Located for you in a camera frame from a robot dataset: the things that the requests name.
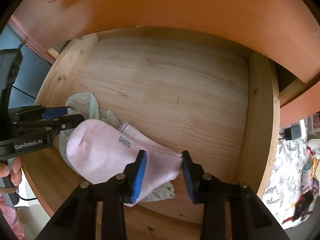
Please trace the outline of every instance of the blue gripper pad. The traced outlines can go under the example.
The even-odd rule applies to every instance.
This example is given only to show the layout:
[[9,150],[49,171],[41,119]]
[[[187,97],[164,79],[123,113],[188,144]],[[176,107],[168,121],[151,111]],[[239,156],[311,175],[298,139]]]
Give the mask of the blue gripper pad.
[[137,175],[132,184],[132,196],[131,196],[132,203],[135,203],[135,201],[140,195],[144,172],[146,171],[146,166],[147,166],[147,153],[144,151]]
[[42,113],[42,118],[46,120],[50,120],[52,118],[57,118],[63,115],[68,114],[68,108],[71,108],[70,106],[62,106],[62,107],[52,107],[47,108]]
[[191,201],[194,202],[193,184],[192,184],[190,172],[188,169],[187,161],[185,158],[183,158],[183,162],[182,162],[182,173],[183,173],[184,182],[186,184],[186,188],[188,191],[188,196],[191,199]]

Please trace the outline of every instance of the black cable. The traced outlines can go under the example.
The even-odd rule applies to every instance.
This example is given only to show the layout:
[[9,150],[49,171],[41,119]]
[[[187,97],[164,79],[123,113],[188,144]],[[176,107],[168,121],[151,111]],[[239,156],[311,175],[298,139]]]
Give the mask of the black cable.
[[20,92],[24,93],[25,95],[30,96],[30,97],[32,97],[32,98],[34,98],[34,99],[36,99],[36,98],[35,98],[35,97],[33,97],[32,95],[29,95],[28,93],[26,93],[26,92],[22,91],[21,89],[19,89],[19,88],[15,87],[15,86],[12,86],[12,87],[13,87],[13,88],[15,88],[16,90],[18,90],[18,91],[20,91]]
[[37,199],[36,197],[35,198],[23,198],[19,194],[18,194],[18,196],[19,196],[19,198],[21,198],[24,201],[31,201],[31,200],[36,200]]

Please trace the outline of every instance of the pink sock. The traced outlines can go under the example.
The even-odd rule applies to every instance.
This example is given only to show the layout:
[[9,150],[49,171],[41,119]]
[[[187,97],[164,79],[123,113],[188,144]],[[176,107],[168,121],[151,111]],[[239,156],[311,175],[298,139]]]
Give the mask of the pink sock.
[[175,179],[182,158],[181,154],[155,143],[129,123],[120,129],[123,133],[96,119],[82,122],[71,134],[67,156],[81,176],[97,184],[123,172],[127,164],[135,161],[139,150],[145,150],[147,167],[137,203],[154,188]]

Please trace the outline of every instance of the person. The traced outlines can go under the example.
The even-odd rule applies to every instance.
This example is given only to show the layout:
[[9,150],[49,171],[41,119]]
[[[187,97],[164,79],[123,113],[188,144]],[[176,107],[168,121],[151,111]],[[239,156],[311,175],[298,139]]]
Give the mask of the person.
[[[12,171],[7,165],[0,161],[0,177],[6,177],[11,173],[11,181],[15,186],[18,186],[22,182],[22,158],[16,157],[12,162]],[[13,207],[7,207],[4,203],[3,196],[0,190],[0,212],[3,214],[5,220],[9,224],[12,231],[15,233],[19,240],[24,239],[24,229],[20,223],[19,217]]]

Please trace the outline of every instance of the logo on sock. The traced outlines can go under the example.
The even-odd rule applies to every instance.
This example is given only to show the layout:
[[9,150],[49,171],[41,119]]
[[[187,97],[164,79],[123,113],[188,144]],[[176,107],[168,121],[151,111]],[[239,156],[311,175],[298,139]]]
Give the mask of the logo on sock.
[[130,146],[131,146],[131,143],[129,141],[127,141],[126,139],[123,139],[122,136],[120,136],[118,141],[121,142],[123,145],[127,146],[128,148],[130,148]]

